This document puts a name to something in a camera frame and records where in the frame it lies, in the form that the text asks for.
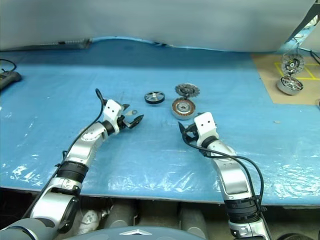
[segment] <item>metal disc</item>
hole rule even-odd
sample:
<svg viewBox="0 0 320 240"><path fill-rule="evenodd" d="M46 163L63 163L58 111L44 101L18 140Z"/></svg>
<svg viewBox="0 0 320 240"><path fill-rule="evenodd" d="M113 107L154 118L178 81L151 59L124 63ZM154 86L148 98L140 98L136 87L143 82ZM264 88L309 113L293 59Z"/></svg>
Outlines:
<svg viewBox="0 0 320 240"><path fill-rule="evenodd" d="M189 99L177 98L172 103L172 114L179 120L192 118L196 111L196 105Z"/></svg>
<svg viewBox="0 0 320 240"><path fill-rule="evenodd" d="M179 84L175 86L175 91L177 94L185 98L196 97L200 93L200 89L196 85L191 83Z"/></svg>
<svg viewBox="0 0 320 240"><path fill-rule="evenodd" d="M292 76L283 76L276 83L276 86L279 90L288 95L296 95L304 88L302 82Z"/></svg>
<svg viewBox="0 0 320 240"><path fill-rule="evenodd" d="M148 104L159 104L165 100L165 94L162 91L151 91L144 95L144 100Z"/></svg>
<svg viewBox="0 0 320 240"><path fill-rule="evenodd" d="M305 66L304 57L300 54L285 55L282 58L281 70L285 75L298 74Z"/></svg>

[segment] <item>black disc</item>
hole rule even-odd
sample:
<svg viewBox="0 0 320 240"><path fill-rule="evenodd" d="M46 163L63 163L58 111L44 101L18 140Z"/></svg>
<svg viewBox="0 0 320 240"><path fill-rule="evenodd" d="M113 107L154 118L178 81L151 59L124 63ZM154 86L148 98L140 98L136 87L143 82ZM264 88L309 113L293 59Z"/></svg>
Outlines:
<svg viewBox="0 0 320 240"><path fill-rule="evenodd" d="M165 94L162 91L151 91L144 95L144 100L148 104L159 104L165 100Z"/></svg>

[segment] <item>white backdrop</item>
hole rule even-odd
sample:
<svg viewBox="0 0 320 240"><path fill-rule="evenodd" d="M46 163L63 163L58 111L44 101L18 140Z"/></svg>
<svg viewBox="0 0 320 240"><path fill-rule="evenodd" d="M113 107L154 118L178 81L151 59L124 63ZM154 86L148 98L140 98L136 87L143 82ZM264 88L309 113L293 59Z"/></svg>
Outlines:
<svg viewBox="0 0 320 240"><path fill-rule="evenodd" d="M226 51L283 44L314 0L1 0L0 49L124 36Z"/></svg>

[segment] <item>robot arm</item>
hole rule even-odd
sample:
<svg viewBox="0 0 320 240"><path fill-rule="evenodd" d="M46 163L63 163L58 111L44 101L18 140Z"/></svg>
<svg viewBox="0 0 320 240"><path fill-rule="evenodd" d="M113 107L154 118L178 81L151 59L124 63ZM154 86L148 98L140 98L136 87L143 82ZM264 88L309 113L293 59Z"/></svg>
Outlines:
<svg viewBox="0 0 320 240"><path fill-rule="evenodd" d="M235 156L236 152L219 140L217 127L210 112L194 118L194 124L184 128L179 124L182 137L187 143L196 141L196 146ZM241 165L234 159L209 153L219 177L219 185L229 217L231 234L237 239L248 238L270 240L265 221L261 218L257 197L253 196L251 186Z"/></svg>
<svg viewBox="0 0 320 240"><path fill-rule="evenodd" d="M103 122L95 122L84 131L63 156L42 195L35 203L30 218L21 219L0 231L3 240L52 240L70 230L79 207L79 194L84 178L96 156L97 149L112 134L135 127L143 118L125 121L122 112L129 107L104 100Z"/></svg>

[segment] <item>table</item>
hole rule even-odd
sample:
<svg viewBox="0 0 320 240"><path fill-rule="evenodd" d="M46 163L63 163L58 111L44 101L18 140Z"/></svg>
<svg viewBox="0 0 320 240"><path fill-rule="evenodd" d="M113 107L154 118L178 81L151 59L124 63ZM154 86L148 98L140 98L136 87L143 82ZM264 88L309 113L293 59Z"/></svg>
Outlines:
<svg viewBox="0 0 320 240"><path fill-rule="evenodd" d="M193 83L200 88L197 111L211 112L221 140L260 167L263 204L320 203L320 111L273 104L249 53L111 39L88 49L1 57L23 75L1 94L1 187L40 191L62 151L98 114L99 88L144 119L100 147L81 194L222 203L211 160L183 143L171 114L175 86ZM163 91L166 100L147 104L150 91ZM258 175L249 169L259 191Z"/></svg>

